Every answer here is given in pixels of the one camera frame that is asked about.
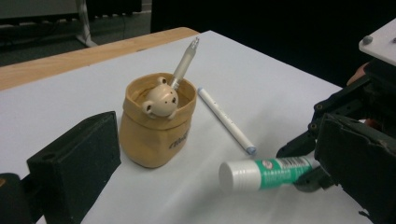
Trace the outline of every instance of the bear ear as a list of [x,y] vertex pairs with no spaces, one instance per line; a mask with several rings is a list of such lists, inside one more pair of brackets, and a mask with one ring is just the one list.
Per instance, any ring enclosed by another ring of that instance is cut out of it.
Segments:
[[152,102],[152,101],[145,101],[145,102],[142,104],[142,111],[143,111],[145,114],[151,114],[151,112],[152,112],[152,110],[151,110],[152,105],[153,105],[153,102]]
[[166,78],[164,78],[164,77],[159,77],[159,78],[157,79],[157,81],[158,81],[158,84],[159,84],[159,85],[161,85],[161,84],[167,84]]

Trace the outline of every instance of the black cable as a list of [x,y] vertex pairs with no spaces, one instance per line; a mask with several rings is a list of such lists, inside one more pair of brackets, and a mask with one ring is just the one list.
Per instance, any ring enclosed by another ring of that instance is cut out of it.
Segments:
[[48,29],[48,31],[45,34],[43,34],[42,36],[39,36],[38,38],[34,39],[33,41],[30,41],[29,43],[36,43],[36,42],[41,41],[42,39],[44,39],[47,36],[53,35],[55,33],[55,31],[58,29],[59,23],[60,23],[60,21],[57,20],[55,23],[53,23],[52,27],[50,29]]
[[124,17],[124,15],[121,14],[121,16],[122,16],[122,21],[123,21],[123,24],[124,24],[124,27],[123,27],[123,30],[122,30],[122,39],[125,39],[126,22],[125,22],[125,17]]

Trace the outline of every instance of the glue stick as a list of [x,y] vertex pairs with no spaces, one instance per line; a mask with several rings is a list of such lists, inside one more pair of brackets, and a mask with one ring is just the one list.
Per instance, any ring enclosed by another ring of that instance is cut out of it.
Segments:
[[225,193],[270,189],[292,184],[318,166],[311,157],[227,161],[219,168],[219,182]]

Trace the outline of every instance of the pen holder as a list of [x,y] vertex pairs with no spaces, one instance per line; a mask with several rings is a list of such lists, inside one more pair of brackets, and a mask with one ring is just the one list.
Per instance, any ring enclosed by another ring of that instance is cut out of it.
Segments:
[[186,79],[177,89],[178,106],[173,119],[155,119],[142,111],[142,104],[157,79],[172,78],[168,73],[140,77],[128,85],[123,103],[120,125],[120,144],[126,155],[135,163],[156,168],[169,162],[185,145],[196,104],[196,89]]

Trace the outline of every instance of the green label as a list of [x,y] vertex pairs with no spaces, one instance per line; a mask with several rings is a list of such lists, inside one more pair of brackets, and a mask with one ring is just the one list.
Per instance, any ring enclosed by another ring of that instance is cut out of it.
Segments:
[[256,163],[262,174],[261,189],[292,184],[300,175],[312,170],[311,164],[304,157],[277,158]]

